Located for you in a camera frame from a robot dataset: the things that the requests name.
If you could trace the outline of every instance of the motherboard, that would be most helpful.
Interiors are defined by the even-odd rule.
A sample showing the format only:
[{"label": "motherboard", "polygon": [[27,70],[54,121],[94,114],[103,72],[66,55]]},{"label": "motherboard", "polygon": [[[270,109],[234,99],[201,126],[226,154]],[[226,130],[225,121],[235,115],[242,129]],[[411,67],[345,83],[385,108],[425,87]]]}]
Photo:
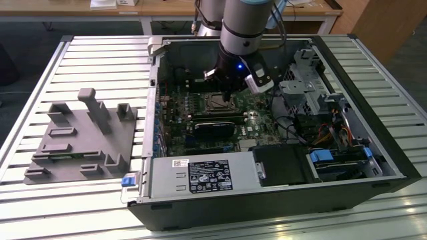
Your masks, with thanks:
[{"label": "motherboard", "polygon": [[226,102],[221,92],[198,88],[198,81],[203,80],[162,89],[167,155],[246,152],[254,146],[279,144],[270,93],[254,95],[246,89]]}]

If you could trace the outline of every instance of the black wire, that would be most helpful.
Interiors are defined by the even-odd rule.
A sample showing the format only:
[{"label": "black wire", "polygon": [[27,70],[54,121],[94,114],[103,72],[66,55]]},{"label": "black wire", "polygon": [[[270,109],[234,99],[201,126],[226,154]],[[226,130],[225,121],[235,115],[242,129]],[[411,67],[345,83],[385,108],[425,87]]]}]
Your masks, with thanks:
[{"label": "black wire", "polygon": [[202,18],[203,18],[203,21],[205,21],[206,23],[210,23],[209,19],[206,18],[205,14],[203,14],[203,12],[202,12],[202,10],[201,10],[201,0],[195,0],[194,6],[195,6],[195,9],[198,10]]},{"label": "black wire", "polygon": [[277,22],[277,24],[278,24],[278,27],[282,28],[282,32],[283,32],[283,38],[282,38],[282,39],[283,39],[283,43],[282,43],[282,45],[279,45],[279,48],[282,48],[282,46],[287,43],[286,23],[285,23],[285,21],[283,21],[283,15],[282,15],[282,12],[281,12],[281,10],[279,10],[278,5],[277,5],[275,2],[273,3],[273,6],[274,6],[275,11],[277,11],[277,12],[279,13],[279,15],[281,15],[281,24],[278,23],[279,21],[278,21],[278,19],[277,19],[277,15],[273,15],[273,16],[274,16],[275,22]]},{"label": "black wire", "polygon": [[[201,7],[201,1],[199,0],[194,0],[194,5]],[[198,21],[198,18],[199,18],[199,10],[198,10],[198,7],[197,7],[197,10],[195,10],[195,13],[194,13],[194,21],[197,22]]]},{"label": "black wire", "polygon": [[281,23],[279,23],[279,20],[278,20],[278,18],[277,18],[275,12],[274,12],[273,10],[271,10],[270,12],[271,12],[271,17],[273,17],[273,19],[274,19],[274,21],[275,21],[275,24],[278,25],[278,28],[279,28],[282,43],[281,43],[281,45],[279,45],[278,48],[281,48],[281,47],[285,45],[285,43],[286,43],[286,35],[285,35],[283,29],[282,29],[282,27],[281,27]]},{"label": "black wire", "polygon": [[182,25],[181,29],[178,31],[175,31],[175,35],[179,34],[181,31],[183,31],[183,29],[186,28],[189,21],[185,22],[185,24]]},{"label": "black wire", "polygon": [[294,33],[294,26],[295,26],[295,22],[297,22],[297,12],[295,9],[297,8],[303,8],[303,6],[295,6],[294,3],[291,3],[290,1],[287,1],[287,3],[290,3],[293,5],[293,10],[294,10],[294,22],[293,22],[293,27],[291,27],[291,34]]}]

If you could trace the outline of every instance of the warning label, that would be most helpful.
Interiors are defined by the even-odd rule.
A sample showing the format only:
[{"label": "warning label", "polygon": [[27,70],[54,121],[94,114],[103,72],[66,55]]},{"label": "warning label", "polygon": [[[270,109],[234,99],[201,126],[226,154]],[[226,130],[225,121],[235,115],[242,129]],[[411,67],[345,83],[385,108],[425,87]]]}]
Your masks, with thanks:
[{"label": "warning label", "polygon": [[233,190],[229,160],[190,162],[189,180],[193,194]]}]

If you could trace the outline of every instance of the blue release tab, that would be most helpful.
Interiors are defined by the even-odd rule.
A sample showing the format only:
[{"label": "blue release tab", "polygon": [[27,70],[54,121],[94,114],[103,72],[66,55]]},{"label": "blue release tab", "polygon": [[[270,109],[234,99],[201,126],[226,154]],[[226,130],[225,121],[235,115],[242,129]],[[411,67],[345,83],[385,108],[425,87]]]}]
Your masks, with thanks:
[{"label": "blue release tab", "polygon": [[137,178],[135,176],[126,176],[125,178],[122,178],[122,187],[134,187]]},{"label": "blue release tab", "polygon": [[367,158],[373,157],[373,151],[371,151],[371,149],[369,147],[363,148],[363,152],[365,152]]},{"label": "blue release tab", "polygon": [[318,158],[315,152],[310,153],[310,158],[311,158],[311,161],[313,161],[314,163],[319,161],[319,158]]},{"label": "blue release tab", "polygon": [[311,161],[315,163],[318,161],[333,161],[333,153],[330,150],[315,150],[310,154]]}]

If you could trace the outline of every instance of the metal extrusion rail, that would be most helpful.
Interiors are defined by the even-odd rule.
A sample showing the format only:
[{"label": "metal extrusion rail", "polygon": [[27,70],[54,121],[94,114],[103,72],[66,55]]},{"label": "metal extrusion rail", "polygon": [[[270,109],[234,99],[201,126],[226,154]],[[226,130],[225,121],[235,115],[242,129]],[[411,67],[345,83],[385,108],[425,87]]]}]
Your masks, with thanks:
[{"label": "metal extrusion rail", "polygon": [[[425,177],[354,209],[151,232],[126,208],[138,190],[122,192],[121,179],[23,184],[55,101],[83,109],[81,88],[95,88],[107,107],[138,107],[131,171],[142,168],[149,36],[85,36],[61,43],[0,150],[0,239],[399,239],[427,236],[427,117],[358,39],[322,37],[367,98],[391,135]],[[334,78],[331,85],[339,90]]]}]

